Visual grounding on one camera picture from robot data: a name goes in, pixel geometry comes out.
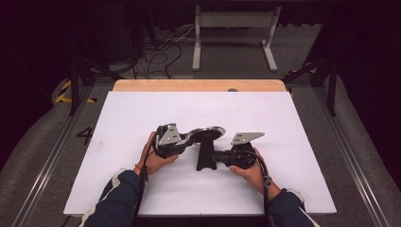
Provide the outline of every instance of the hand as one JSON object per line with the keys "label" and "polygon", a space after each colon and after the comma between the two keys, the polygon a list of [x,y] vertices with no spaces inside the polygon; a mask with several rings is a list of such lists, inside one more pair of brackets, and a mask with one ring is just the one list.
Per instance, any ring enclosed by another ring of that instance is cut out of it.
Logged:
{"label": "hand", "polygon": [[153,138],[154,133],[156,133],[156,132],[153,131],[150,134],[148,142],[145,144],[144,149],[142,151],[141,160],[139,161],[139,163],[136,165],[135,169],[133,170],[138,176],[140,174],[140,169],[144,165],[145,156],[147,155],[148,148],[150,148],[150,150],[149,150],[149,154],[150,155],[149,155],[149,157],[147,159],[148,175],[157,172],[164,165],[171,164],[176,159],[178,159],[178,155],[177,154],[164,159],[164,158],[161,158],[161,157],[157,156],[154,153],[153,146],[151,145],[151,139]]}
{"label": "hand", "polygon": [[[256,155],[263,160],[263,157],[260,155],[259,151],[256,148],[253,149],[256,152]],[[253,166],[247,169],[242,169],[238,166],[230,166],[229,169],[236,175],[243,177],[245,181],[252,185],[258,192],[262,193],[262,195],[264,194],[265,185],[262,169],[260,168],[260,164],[258,161],[256,161]]]}

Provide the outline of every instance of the white tabletop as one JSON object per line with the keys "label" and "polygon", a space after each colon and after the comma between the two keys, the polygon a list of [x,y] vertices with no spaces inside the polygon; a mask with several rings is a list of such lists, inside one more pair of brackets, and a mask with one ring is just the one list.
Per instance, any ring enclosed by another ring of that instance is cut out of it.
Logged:
{"label": "white tabletop", "polygon": [[[336,208],[287,92],[110,92],[83,159],[64,214],[82,215],[96,204],[113,174],[132,169],[151,131],[176,123],[180,133],[221,126],[216,150],[230,149],[234,135],[264,132],[252,141],[280,187],[305,197],[308,213]],[[140,216],[262,215],[262,196],[223,164],[196,171],[199,146],[150,176]]]}

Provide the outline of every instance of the sleeve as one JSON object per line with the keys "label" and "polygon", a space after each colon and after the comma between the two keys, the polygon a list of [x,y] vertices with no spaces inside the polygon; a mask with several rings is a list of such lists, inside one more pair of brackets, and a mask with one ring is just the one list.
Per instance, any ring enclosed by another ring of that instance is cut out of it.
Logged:
{"label": "sleeve", "polygon": [[283,188],[269,203],[269,215],[277,227],[320,226],[306,212],[304,197],[297,191]]}
{"label": "sleeve", "polygon": [[132,170],[120,169],[107,183],[100,201],[82,217],[79,227],[131,227],[138,194],[138,175]]}

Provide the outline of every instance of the gray carpet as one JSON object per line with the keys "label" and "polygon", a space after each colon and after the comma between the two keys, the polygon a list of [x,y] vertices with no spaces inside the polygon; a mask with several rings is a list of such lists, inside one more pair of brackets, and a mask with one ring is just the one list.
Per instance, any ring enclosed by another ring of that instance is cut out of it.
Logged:
{"label": "gray carpet", "polygon": [[[299,68],[313,43],[319,26],[278,27],[272,43],[278,72],[269,70],[259,41],[264,31],[251,29],[238,35],[228,30],[203,31],[200,71],[193,72],[193,42],[180,44],[181,57],[168,67],[177,79],[280,79],[288,70]],[[170,60],[179,55],[172,46],[166,51]],[[164,71],[166,65],[152,64],[152,71]],[[149,74],[163,78],[164,73]],[[133,78],[133,72],[124,74]],[[298,81],[305,81],[308,76]],[[329,124],[314,89],[305,83],[289,85],[316,158],[327,178],[327,185],[338,209],[337,214],[313,216],[321,226],[375,226],[360,196],[352,174],[341,154],[341,145]],[[87,127],[95,128],[105,97],[113,87],[110,82],[97,83],[90,97],[97,103],[85,103],[71,130],[54,172],[26,226],[62,226],[62,214],[70,187],[75,180],[87,149],[85,138],[76,137]],[[20,141],[0,173],[0,226],[11,226],[24,204],[30,188],[41,171],[47,156],[57,142],[69,114],[70,104],[57,103]],[[336,96],[336,119],[355,152],[357,160],[375,192],[376,199],[392,226],[400,226],[401,194],[375,151],[355,109],[339,81]],[[70,218],[66,226],[77,226],[79,218]],[[139,226],[262,226],[260,218],[141,218]]]}

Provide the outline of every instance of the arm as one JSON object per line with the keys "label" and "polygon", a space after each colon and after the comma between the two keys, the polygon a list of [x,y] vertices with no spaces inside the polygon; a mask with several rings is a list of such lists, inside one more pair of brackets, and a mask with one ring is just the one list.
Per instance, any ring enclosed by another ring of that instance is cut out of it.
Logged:
{"label": "arm", "polygon": [[[230,170],[236,175],[241,176],[252,185],[259,193],[264,195],[265,185],[262,176],[262,170],[259,163],[255,163],[248,169],[242,169],[238,166],[230,166]],[[319,226],[304,208],[304,198],[299,192],[294,190],[280,189],[273,181],[268,188],[267,200],[269,206],[269,215],[273,216],[273,221],[278,227],[286,226]]]}
{"label": "arm", "polygon": [[[138,201],[139,175],[144,164],[146,152],[151,147],[150,135],[148,142],[142,151],[140,161],[133,170],[120,169],[107,183],[100,196],[100,201],[89,209],[82,217],[79,227],[91,226],[131,226],[133,213]],[[153,153],[150,148],[150,155],[147,160],[148,175],[160,170],[163,166],[173,163],[178,155],[163,159]]]}

